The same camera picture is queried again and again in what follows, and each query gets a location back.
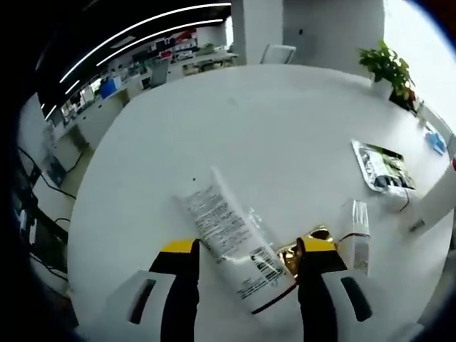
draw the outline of white wall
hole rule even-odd
[[[225,25],[197,27],[198,46],[211,43],[214,46],[227,45]]]
[[[383,0],[284,0],[284,44],[297,47],[294,64],[368,76],[358,49],[377,47],[384,24]]]
[[[234,52],[258,64],[268,44],[282,44],[282,0],[233,0]]]
[[[242,0],[233,0],[231,4],[233,23],[233,52],[239,54],[238,64],[244,65],[246,61],[246,39],[244,25],[244,4]]]
[[[37,163],[43,162],[46,158],[46,144],[43,134],[45,129],[46,121],[38,100],[38,94],[35,93],[21,109],[18,144]],[[27,172],[30,172],[33,168],[32,162],[24,155],[20,156]]]

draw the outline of white column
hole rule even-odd
[[[241,64],[258,64],[268,44],[282,44],[282,0],[233,0],[232,20]]]

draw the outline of round white table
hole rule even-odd
[[[190,76],[133,99],[96,150],[71,217],[68,278],[78,319],[92,319],[166,243],[197,236],[173,195],[211,165],[283,244],[317,224],[337,236],[346,200],[378,198],[363,181],[351,139],[403,154],[427,192],[448,156],[433,152],[417,120],[374,97],[369,85],[338,71],[260,65]],[[416,321],[440,278],[452,214],[407,239],[397,217],[377,216],[370,219],[370,277],[398,325]],[[265,341],[205,261],[200,273],[195,340]],[[298,330],[290,341],[302,341]]]

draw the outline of gold foil packet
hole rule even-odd
[[[306,252],[317,252],[325,250],[336,250],[333,237],[327,228],[323,225],[318,226],[312,232],[301,237],[306,247]],[[277,251],[280,261],[293,274],[294,278],[298,276],[299,261],[302,258],[297,243],[289,244]]]

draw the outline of ceiling light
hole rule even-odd
[[[52,112],[54,111],[54,109],[57,108],[57,105],[54,105],[51,109],[51,111],[48,113],[48,115],[46,115],[46,117],[44,118],[44,120],[48,120],[48,118],[51,116]]]
[[[152,37],[156,37],[156,36],[159,36],[160,34],[164,34],[164,33],[167,33],[167,32],[170,32],[170,31],[174,31],[174,30],[178,30],[178,29],[183,29],[184,27],[188,27],[188,26],[196,26],[196,25],[202,25],[202,24],[213,24],[213,23],[219,23],[220,21],[223,21],[221,19],[214,19],[214,20],[204,20],[204,21],[196,21],[194,23],[190,23],[190,24],[185,24],[185,25],[179,25],[179,26],[175,26],[175,27],[172,27],[172,28],[169,28],[167,30],[163,30],[163,31],[160,31],[160,32],[157,32],[157,33],[154,33],[154,34],[151,34],[150,36],[146,36],[144,38],[141,38],[131,44],[128,44],[127,46],[124,46],[123,48],[121,48],[120,50],[117,50],[115,53],[112,53],[110,54],[108,57],[106,57],[105,59],[103,59],[101,62],[98,62],[97,63],[97,66],[100,66],[101,64],[105,63],[108,59],[110,59],[111,57],[114,57],[115,55],[121,53],[122,51],[128,49],[128,48],[131,48],[132,46],[138,44],[138,43],[141,43],[142,41],[146,41],[148,39],[151,39]]]
[[[80,64],[82,64],[82,62],[84,62],[87,58],[89,58],[93,53],[95,53],[99,48],[103,47],[105,44],[109,43],[110,41],[112,41],[113,39],[116,39],[117,37],[123,35],[125,32],[129,31],[129,30],[133,30],[134,28],[140,26],[140,25],[143,25],[145,23],[148,23],[149,21],[152,21],[152,20],[155,20],[155,19],[158,19],[158,18],[162,18],[164,16],[169,16],[171,14],[176,14],[176,13],[180,13],[180,12],[183,12],[183,11],[190,11],[192,9],[204,9],[204,8],[207,8],[207,7],[220,7],[220,6],[231,6],[231,4],[229,2],[221,2],[219,4],[205,4],[205,5],[196,5],[196,6],[190,6],[190,7],[185,7],[183,9],[175,9],[174,11],[169,11],[169,12],[166,12],[166,13],[162,13],[162,14],[159,14],[157,16],[152,16],[148,19],[145,19],[143,21],[140,21],[139,23],[136,23],[135,25],[132,25],[130,27],[127,27],[125,30],[115,34],[114,36],[106,39],[104,42],[102,42],[100,45],[98,45],[96,48],[94,48],[92,51],[90,51],[89,53],[87,53],[84,57],[82,57],[79,62],[77,62],[74,66],[71,67],[70,70],[68,70],[68,72],[63,75],[62,79],[60,79],[59,83],[62,83],[64,82],[64,80],[77,68],[79,67]]]
[[[73,83],[73,85],[65,92],[65,95],[68,95],[69,92],[71,92],[71,89],[73,89],[74,87],[76,87],[76,85],[79,83],[80,80],[77,80],[75,83]]]

